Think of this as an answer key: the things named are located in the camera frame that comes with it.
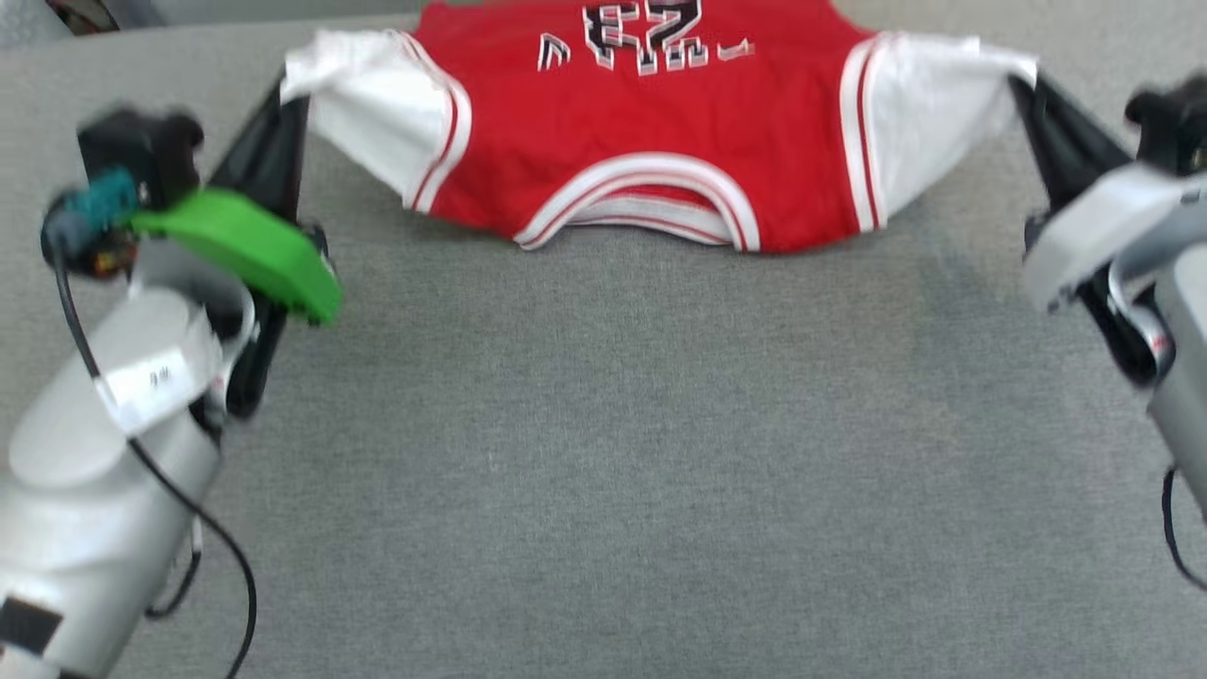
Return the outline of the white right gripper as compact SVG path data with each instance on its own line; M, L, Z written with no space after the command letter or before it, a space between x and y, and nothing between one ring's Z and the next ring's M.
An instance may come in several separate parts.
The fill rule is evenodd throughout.
M1030 302L1045 314L1081 304L1125 377L1154 388L1177 355L1158 276L1205 242L1205 172L1176 177L1129 164L1129 152L1053 80L1010 75L1008 83L1048 198L1025 223Z

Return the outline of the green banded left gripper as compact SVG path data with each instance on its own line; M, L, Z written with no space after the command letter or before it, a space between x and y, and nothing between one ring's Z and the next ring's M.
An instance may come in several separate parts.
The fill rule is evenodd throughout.
M194 191L175 207L132 219L133 232L175 241L237 279L245 293L239 309L250 320L249 336L238 340L221 382L225 412L238 420L258 412L288 320L327 326L343 306L322 228L295 224L310 98L288 99L282 86L276 81L275 94L260 103L208 177L220 189Z

